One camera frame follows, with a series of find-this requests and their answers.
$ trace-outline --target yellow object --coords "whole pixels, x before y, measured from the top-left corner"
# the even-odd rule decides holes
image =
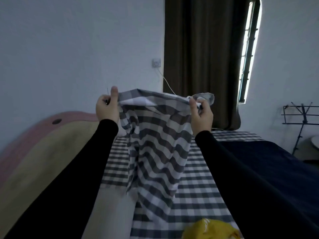
[[[230,224],[218,220],[201,219],[187,227],[182,239],[240,239],[239,231]]]

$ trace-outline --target checkered bed sheet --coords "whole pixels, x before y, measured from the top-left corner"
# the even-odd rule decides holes
[[[212,133],[218,141],[262,140],[256,134],[250,132],[213,131]],[[128,184],[128,165],[127,138],[118,137],[112,145],[101,188],[126,187]],[[184,173],[169,215],[169,222],[162,227],[155,225],[145,215],[141,205],[137,203],[134,211],[131,239],[181,238],[186,226],[202,218],[221,220],[238,228],[220,196],[193,137]]]

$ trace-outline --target window frame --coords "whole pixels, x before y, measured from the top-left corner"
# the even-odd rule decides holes
[[[250,16],[250,21],[249,21],[249,27],[248,29],[246,29],[245,27],[245,31],[248,31],[248,39],[247,39],[247,46],[246,46],[246,52],[245,55],[242,55],[242,57],[245,57],[244,60],[244,65],[243,65],[243,69],[240,70],[241,74],[241,78],[239,80],[240,84],[239,84],[239,103],[243,104],[245,103],[245,93],[247,92],[247,81],[249,80],[249,69],[250,69],[250,65],[251,65],[251,58],[253,57],[253,46],[254,46],[254,42],[255,42],[255,34],[256,31],[258,30],[257,28],[257,23],[258,23],[258,16],[259,16],[259,9],[260,9],[260,0],[250,0],[249,3],[252,2],[252,9],[251,9],[251,16]]]

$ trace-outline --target black metal stand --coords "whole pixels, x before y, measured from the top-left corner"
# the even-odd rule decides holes
[[[292,155],[294,155],[295,151],[298,150],[297,145],[298,145],[298,142],[299,142],[300,138],[302,138],[301,132],[302,132],[302,129],[303,129],[304,125],[319,125],[319,123],[308,123],[308,120],[307,120],[307,116],[319,116],[319,115],[314,115],[314,114],[308,114],[309,108],[311,108],[311,107],[319,107],[319,106],[312,106],[312,102],[310,103],[309,106],[305,106],[304,104],[301,104],[300,106],[296,106],[294,103],[291,103],[291,104],[293,104],[293,105],[283,106],[283,112],[284,112],[284,114],[281,114],[281,115],[284,116],[284,118],[285,118],[285,122],[284,122],[283,124],[301,125],[301,129],[300,129],[300,132],[299,132],[299,135],[298,135],[296,144],[295,144],[295,146],[293,147],[293,153],[292,153]],[[286,110],[288,107],[295,107],[295,108],[297,108],[297,110],[298,110],[301,114],[286,114],[286,113],[285,113],[285,110]],[[289,122],[286,121],[286,116],[303,116],[303,121],[302,121],[302,123],[289,123]]]

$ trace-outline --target navy blue fabric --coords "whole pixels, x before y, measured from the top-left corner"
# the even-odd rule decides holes
[[[269,141],[229,141],[221,144],[319,226],[317,168],[304,164]]]

